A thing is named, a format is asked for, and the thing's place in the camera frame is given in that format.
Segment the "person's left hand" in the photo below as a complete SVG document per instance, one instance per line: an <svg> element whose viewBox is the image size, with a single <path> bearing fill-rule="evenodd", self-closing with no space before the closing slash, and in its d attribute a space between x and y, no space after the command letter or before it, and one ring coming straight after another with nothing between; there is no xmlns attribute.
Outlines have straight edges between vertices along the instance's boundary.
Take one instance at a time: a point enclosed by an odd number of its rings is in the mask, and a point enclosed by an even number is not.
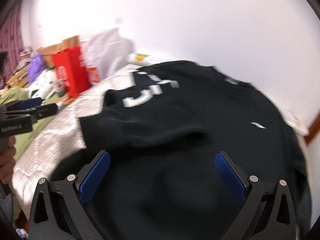
<svg viewBox="0 0 320 240"><path fill-rule="evenodd" d="M8 137L8 148L1 153L0 179L3 184L9 184L14 174L14 167L16 164L14 159L16 154L15 144L15 136Z"/></svg>

